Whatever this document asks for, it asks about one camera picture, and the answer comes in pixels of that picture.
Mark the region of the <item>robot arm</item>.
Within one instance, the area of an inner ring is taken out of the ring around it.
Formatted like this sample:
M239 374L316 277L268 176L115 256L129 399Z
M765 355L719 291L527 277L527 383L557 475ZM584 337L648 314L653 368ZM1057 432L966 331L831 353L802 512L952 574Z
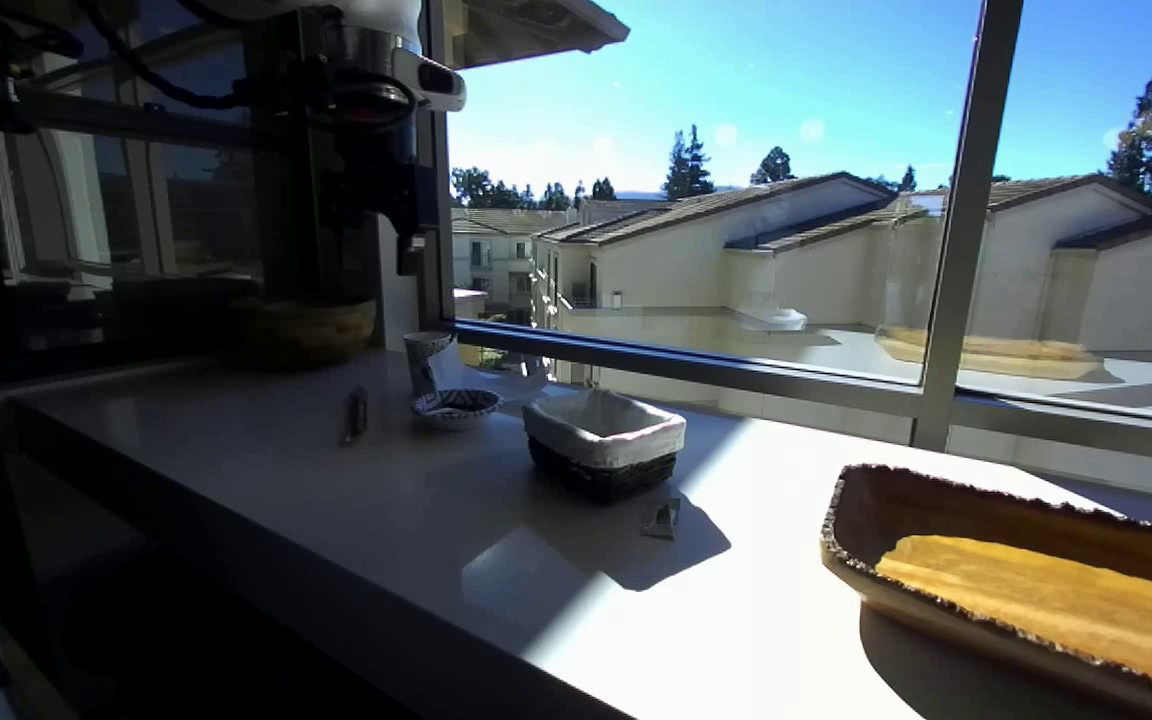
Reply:
M419 120L461 113L462 77L424 48L424 0L181 0L202 25L275 39L229 94L166 82L112 25L104 0L75 6L109 51L157 94L193 107L249 107L295 141L312 225L299 298L375 302L381 232L410 247L437 228Z

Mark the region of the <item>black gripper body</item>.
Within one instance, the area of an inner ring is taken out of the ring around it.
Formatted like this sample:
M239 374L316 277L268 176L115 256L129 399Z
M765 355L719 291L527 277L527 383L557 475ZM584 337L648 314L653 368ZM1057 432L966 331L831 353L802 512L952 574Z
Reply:
M385 168L381 168L381 211L396 232L396 271L415 277L424 239L437 232L437 172L419 158L419 127L399 125L386 141Z

